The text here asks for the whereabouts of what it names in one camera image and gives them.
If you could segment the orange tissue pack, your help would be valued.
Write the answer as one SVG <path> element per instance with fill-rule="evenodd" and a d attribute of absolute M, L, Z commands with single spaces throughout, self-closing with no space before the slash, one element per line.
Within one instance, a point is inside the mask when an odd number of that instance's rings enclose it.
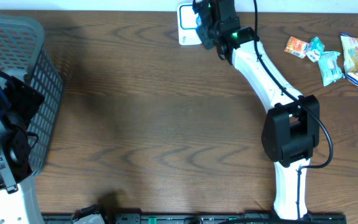
<path fill-rule="evenodd" d="M 291 36 L 287 41 L 284 51 L 299 58 L 305 58 L 308 46 L 309 43 Z"/>

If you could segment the teal tissue pack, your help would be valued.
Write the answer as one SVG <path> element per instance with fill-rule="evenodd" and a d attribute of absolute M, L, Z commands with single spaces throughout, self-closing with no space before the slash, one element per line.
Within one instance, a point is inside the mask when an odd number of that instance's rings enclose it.
<path fill-rule="evenodd" d="M 306 56 L 313 62 L 317 62 L 320 59 L 321 54 L 324 52 L 325 46 L 319 37 L 311 39 L 307 49 Z"/>

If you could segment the teal wrapper packet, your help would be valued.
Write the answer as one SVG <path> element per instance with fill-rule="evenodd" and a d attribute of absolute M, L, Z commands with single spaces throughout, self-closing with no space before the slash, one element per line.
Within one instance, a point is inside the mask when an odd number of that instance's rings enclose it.
<path fill-rule="evenodd" d="M 319 58 L 318 66 L 321 72 L 323 86 L 328 86 L 332 82 L 344 78 L 344 74 L 337 64 L 340 52 L 329 51 L 323 52 Z"/>

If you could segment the dark green round-logo packet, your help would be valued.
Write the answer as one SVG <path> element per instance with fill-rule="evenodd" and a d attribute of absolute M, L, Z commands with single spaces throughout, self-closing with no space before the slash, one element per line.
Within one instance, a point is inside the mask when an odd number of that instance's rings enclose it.
<path fill-rule="evenodd" d="M 202 25 L 203 25 L 202 20 L 201 20 L 201 16 L 199 14 L 198 14 L 198 16 L 196 18 L 196 25 L 197 25 L 196 29 L 202 28 Z"/>

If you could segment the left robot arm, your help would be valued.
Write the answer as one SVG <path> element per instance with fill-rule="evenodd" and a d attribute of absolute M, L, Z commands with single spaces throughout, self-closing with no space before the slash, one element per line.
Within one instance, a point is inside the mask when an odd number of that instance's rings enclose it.
<path fill-rule="evenodd" d="M 29 156 L 31 119 L 44 96 L 0 71 L 0 223 L 43 223 Z"/>

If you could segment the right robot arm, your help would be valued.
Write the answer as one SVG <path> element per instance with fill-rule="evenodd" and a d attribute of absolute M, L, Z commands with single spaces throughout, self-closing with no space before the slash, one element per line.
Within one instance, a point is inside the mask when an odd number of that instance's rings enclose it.
<path fill-rule="evenodd" d="M 206 49 L 238 70 L 267 113 L 262 146 L 274 163 L 273 209 L 284 220 L 304 220 L 306 174 L 319 144 L 319 102 L 289 84 L 267 56 L 256 27 L 242 27 L 234 1 L 193 1 L 196 33 Z"/>

